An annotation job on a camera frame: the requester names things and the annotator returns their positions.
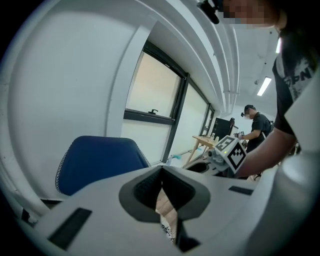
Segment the white ceiling pipes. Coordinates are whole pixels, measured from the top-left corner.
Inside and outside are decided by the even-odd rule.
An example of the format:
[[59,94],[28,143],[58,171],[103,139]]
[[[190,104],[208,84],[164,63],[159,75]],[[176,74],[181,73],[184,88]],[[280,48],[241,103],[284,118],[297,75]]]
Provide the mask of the white ceiling pipes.
[[148,40],[170,56],[221,114],[233,111],[240,86],[237,36],[231,24],[214,25],[202,0],[138,0],[156,19]]

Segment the black window frame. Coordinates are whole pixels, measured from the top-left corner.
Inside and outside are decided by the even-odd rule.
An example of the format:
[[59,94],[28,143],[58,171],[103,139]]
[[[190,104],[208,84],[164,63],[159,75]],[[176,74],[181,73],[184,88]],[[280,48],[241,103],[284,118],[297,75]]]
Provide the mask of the black window frame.
[[[152,109],[156,115],[149,114]],[[191,150],[214,110],[206,96],[169,55],[146,41],[125,103],[121,137],[134,140],[151,164]]]

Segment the wooden table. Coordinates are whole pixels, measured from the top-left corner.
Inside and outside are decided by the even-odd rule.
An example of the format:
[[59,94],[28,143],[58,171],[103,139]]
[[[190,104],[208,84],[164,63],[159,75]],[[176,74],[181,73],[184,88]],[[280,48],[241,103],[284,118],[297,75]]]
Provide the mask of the wooden table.
[[216,139],[213,139],[212,137],[208,137],[207,135],[193,136],[193,138],[195,139],[195,145],[190,153],[189,158],[187,159],[187,161],[185,162],[185,164],[183,166],[184,168],[191,161],[191,159],[192,159],[194,153],[196,152],[196,150],[198,149],[199,145],[205,146],[205,149],[202,153],[202,154],[204,154],[207,149],[214,149],[219,141],[219,137],[217,137]]

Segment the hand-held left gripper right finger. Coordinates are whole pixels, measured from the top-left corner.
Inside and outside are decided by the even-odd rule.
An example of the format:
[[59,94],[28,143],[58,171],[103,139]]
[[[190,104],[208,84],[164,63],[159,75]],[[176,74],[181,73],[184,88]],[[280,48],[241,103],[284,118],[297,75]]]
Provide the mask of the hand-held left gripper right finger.
[[177,211],[176,244],[162,256],[245,256],[254,221],[243,216],[257,183],[162,167],[162,187]]

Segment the round floral patterned cushion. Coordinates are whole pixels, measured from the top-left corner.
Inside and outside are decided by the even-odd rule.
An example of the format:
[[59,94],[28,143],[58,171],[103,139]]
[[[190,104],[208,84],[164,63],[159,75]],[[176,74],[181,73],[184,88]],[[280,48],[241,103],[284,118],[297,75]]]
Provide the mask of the round floral patterned cushion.
[[173,243],[176,244],[177,236],[177,220],[169,219],[167,220],[164,216],[160,216],[160,225],[164,231],[166,237]]

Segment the person's torso in printed t-shirt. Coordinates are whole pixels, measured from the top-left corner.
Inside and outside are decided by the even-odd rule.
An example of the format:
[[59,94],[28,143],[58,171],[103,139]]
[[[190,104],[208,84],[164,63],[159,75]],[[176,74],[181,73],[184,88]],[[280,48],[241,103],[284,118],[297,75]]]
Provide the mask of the person's torso in printed t-shirt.
[[320,64],[320,55],[300,29],[282,30],[279,38],[282,46],[272,68],[277,95],[275,128],[293,135],[285,113],[309,85]]

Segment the blue chair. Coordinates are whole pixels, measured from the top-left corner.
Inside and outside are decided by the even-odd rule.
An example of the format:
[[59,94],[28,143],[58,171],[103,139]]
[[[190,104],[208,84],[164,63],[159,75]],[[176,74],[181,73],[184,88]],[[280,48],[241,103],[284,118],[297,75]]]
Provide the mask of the blue chair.
[[62,157],[55,188],[63,195],[72,196],[96,181],[150,166],[132,139],[83,135],[71,143]]

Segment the black monitor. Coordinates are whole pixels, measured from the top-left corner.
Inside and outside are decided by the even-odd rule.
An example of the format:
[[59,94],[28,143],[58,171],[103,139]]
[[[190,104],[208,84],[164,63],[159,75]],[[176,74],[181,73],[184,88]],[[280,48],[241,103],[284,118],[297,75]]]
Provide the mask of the black monitor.
[[230,135],[234,124],[235,119],[233,117],[230,120],[217,117],[212,129],[213,138],[219,137],[222,139],[226,135]]

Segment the person's right forearm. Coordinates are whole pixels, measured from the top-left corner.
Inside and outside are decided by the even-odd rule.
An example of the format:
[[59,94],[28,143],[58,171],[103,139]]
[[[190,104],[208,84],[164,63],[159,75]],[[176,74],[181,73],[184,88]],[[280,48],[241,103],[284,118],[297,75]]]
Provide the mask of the person's right forearm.
[[296,141],[294,135],[274,128],[256,149],[247,154],[235,176],[249,177],[273,168],[289,154]]

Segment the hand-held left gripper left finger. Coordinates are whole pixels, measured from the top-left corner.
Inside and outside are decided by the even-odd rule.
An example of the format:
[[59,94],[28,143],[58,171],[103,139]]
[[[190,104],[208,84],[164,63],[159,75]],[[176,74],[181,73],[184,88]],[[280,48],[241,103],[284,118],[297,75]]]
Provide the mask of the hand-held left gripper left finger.
[[87,185],[44,215],[35,230],[49,238],[81,208],[91,214],[66,250],[72,256],[179,256],[160,223],[137,221],[120,204],[121,187],[148,171],[144,168]]

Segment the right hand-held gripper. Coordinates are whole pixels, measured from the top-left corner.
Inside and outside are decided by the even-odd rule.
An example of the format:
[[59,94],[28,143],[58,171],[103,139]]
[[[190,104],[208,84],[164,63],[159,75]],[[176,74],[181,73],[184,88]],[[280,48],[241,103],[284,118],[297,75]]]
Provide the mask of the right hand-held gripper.
[[[208,155],[200,155],[192,161],[192,164],[211,163],[218,171],[218,175],[227,178],[234,178],[240,167],[245,162],[247,152],[241,141],[230,135],[226,135],[207,152]],[[195,172],[185,170],[186,176],[213,176],[213,170]]]

